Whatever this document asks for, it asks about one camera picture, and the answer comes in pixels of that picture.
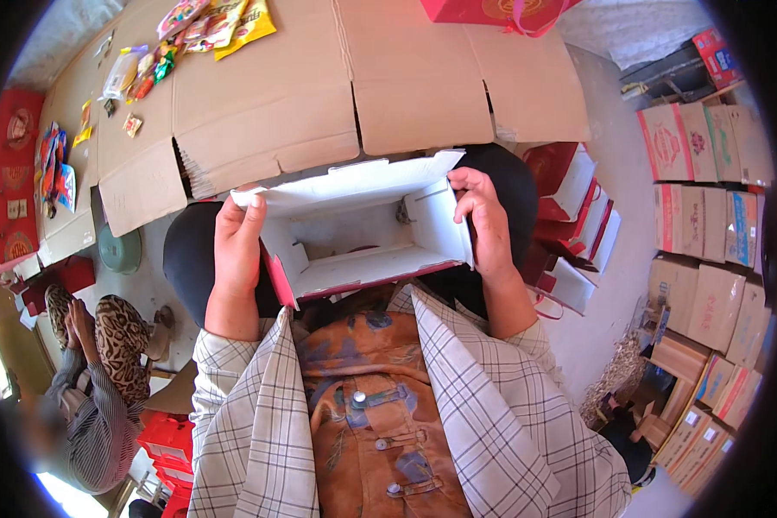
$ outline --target gift bag handle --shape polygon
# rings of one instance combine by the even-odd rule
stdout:
[[[561,9],[559,9],[559,14],[555,15],[555,17],[550,22],[548,22],[537,31],[530,31],[524,29],[523,26],[521,26],[521,15],[524,13],[524,0],[514,0],[512,4],[512,21],[515,22],[515,26],[517,26],[518,30],[523,34],[532,38],[539,38],[547,34],[549,30],[553,28],[555,23],[559,20],[561,13],[566,11],[569,5],[570,0],[563,0],[563,2],[561,2]]]

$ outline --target wall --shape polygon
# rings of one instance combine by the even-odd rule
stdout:
[[[0,355],[17,374],[21,394],[42,394],[54,371],[37,335],[20,323],[14,295],[0,287]]]

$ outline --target concrete floor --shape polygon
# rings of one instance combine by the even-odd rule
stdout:
[[[618,68],[590,52],[569,47],[587,101],[592,140],[587,148],[598,162],[596,175],[622,216],[622,227],[616,246],[601,278],[594,279],[598,289],[593,294],[585,316],[567,311],[559,321],[545,321],[551,346],[567,381],[569,393],[580,403],[588,385],[596,382],[614,352],[614,343],[625,334],[639,296],[646,294],[648,272],[654,255],[653,187],[650,166],[644,150],[637,106],[624,102],[619,94]],[[99,200],[93,202],[97,225],[103,224]],[[192,356],[199,329],[178,302],[172,287],[161,271],[163,242],[166,231],[176,217],[167,215],[144,225],[142,263],[133,275],[116,275],[106,270],[98,259],[97,246],[88,250],[95,259],[96,284],[79,293],[87,306],[94,307],[101,296],[117,294],[130,301],[149,320],[156,309],[169,304],[176,313],[176,336],[167,362],[159,367],[179,370]],[[160,388],[155,381],[155,389]],[[151,464],[140,454],[131,473],[138,480]],[[678,489],[666,479],[656,483],[664,487],[643,490],[642,494],[673,502],[665,506],[665,515],[681,514],[687,504],[668,498]]]

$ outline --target person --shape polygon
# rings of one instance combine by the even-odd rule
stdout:
[[[622,513],[624,462],[565,396],[515,267],[534,180],[495,144],[466,146],[448,178],[476,271],[306,303],[301,320],[260,264],[263,196],[174,220],[164,271],[203,326],[188,516]]]
[[[93,318],[58,284],[45,299],[63,361],[44,395],[18,403],[17,452],[29,471],[101,494],[124,479],[138,451],[138,416],[150,395],[141,354],[167,358],[175,319],[164,306],[151,325],[115,295],[101,298]]]
[[[613,419],[602,426],[598,432],[622,455],[631,482],[639,486],[647,485],[656,475],[654,469],[649,469],[653,460],[651,445],[636,428],[636,421],[630,409],[621,406],[612,394],[607,394],[605,399],[610,406]]]

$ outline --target striped shirt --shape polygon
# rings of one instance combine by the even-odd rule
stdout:
[[[65,349],[63,364],[46,396],[56,404],[66,388],[89,370],[92,392],[69,423],[57,466],[50,471],[81,491],[99,495],[121,482],[138,451],[143,403],[124,404],[100,361],[87,365],[82,351]]]

